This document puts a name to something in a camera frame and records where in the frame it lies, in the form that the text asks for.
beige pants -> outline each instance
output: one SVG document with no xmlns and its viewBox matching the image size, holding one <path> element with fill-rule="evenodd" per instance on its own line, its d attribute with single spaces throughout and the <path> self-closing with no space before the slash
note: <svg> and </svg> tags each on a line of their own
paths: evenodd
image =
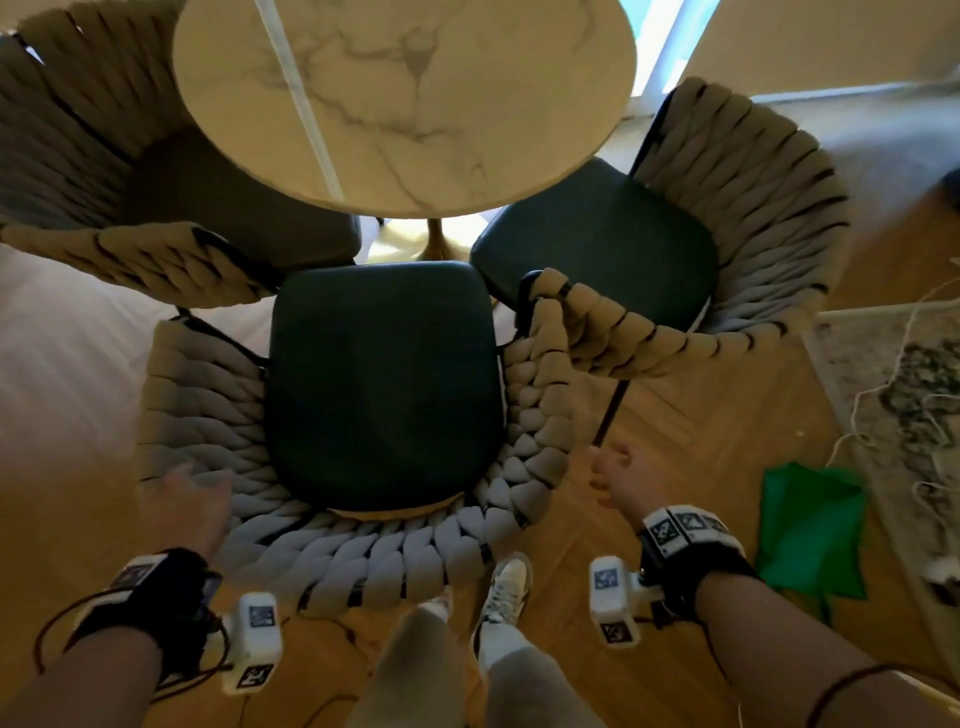
<svg viewBox="0 0 960 728">
<path fill-rule="evenodd" d="M 446 622 L 415 609 L 384 648 L 347 728 L 464 728 L 462 662 Z M 490 686 L 487 728 L 605 728 L 557 661 L 515 627 L 484 625 L 480 668 Z"/>
</svg>

dark green seat cushion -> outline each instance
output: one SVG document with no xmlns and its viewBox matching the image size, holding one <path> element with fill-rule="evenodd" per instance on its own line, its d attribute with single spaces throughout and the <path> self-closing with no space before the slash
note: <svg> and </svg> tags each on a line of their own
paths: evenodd
<svg viewBox="0 0 960 728">
<path fill-rule="evenodd" d="M 267 444 L 307 502 L 437 503 L 471 491 L 504 442 L 490 298 L 466 263 L 294 274 L 270 354 Z"/>
<path fill-rule="evenodd" d="M 717 276 L 709 231 L 599 158 L 505 207 L 470 262 L 510 308 L 525 275 L 555 268 L 571 283 L 681 331 L 696 321 Z"/>
<path fill-rule="evenodd" d="M 286 273 L 350 264 L 360 221 L 288 197 L 224 157 L 196 127 L 154 144 L 128 182 L 122 225 L 197 223 L 247 258 Z"/>
</svg>

patterned rug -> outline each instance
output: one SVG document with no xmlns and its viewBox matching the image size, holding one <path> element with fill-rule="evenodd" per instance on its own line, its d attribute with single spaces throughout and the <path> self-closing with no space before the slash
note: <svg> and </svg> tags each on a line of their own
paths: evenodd
<svg viewBox="0 0 960 728">
<path fill-rule="evenodd" d="M 804 343 L 837 420 L 894 372 L 911 305 L 830 311 Z M 958 583 L 931 586 L 960 556 L 960 305 L 920 308 L 893 384 L 861 397 L 852 446 L 934 641 L 960 679 Z M 944 490 L 936 484 L 956 490 Z"/>
</svg>

beige woven upholstery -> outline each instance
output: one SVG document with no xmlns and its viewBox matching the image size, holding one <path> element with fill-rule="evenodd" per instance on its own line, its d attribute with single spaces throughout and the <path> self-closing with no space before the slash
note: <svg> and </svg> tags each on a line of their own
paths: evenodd
<svg viewBox="0 0 960 728">
<path fill-rule="evenodd" d="M 563 302 L 574 367 L 618 379 L 660 376 L 769 350 L 809 326 L 850 247 L 847 193 L 817 140 L 767 107 L 691 78 L 647 143 L 635 179 L 712 233 L 717 288 L 697 331 L 685 333 L 544 271 L 531 297 Z"/>
<path fill-rule="evenodd" d="M 263 370 L 231 343 L 183 321 L 156 327 L 143 390 L 138 475 L 148 485 L 193 464 L 204 484 L 233 470 L 233 518 L 217 568 L 273 592 L 290 609 L 331 616 L 436 595 L 509 555 L 521 529 L 546 513 L 573 448 L 563 313 L 536 303 L 531 335 L 505 351 L 506 440 L 470 496 L 429 516 L 360 522 L 291 498 L 270 466 Z"/>
<path fill-rule="evenodd" d="M 192 123 L 170 63 L 182 4 L 77 4 L 0 38 L 0 241 L 174 305 L 252 303 L 270 291 L 212 233 L 110 226 L 133 161 Z"/>
</svg>

forearm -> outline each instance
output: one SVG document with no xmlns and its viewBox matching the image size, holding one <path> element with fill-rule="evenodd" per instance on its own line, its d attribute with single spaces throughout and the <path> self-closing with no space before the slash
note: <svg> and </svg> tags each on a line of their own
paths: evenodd
<svg viewBox="0 0 960 728">
<path fill-rule="evenodd" d="M 143 722 L 160 679 L 153 638 L 112 627 L 80 640 L 21 692 L 0 728 L 134 728 Z"/>
<path fill-rule="evenodd" d="M 825 690 L 875 663 L 746 576 L 708 575 L 697 592 L 696 609 L 745 711 L 761 725 L 803 726 Z M 839 692 L 818 725 L 952 728 L 955 723 L 897 675 L 881 673 Z"/>
</svg>

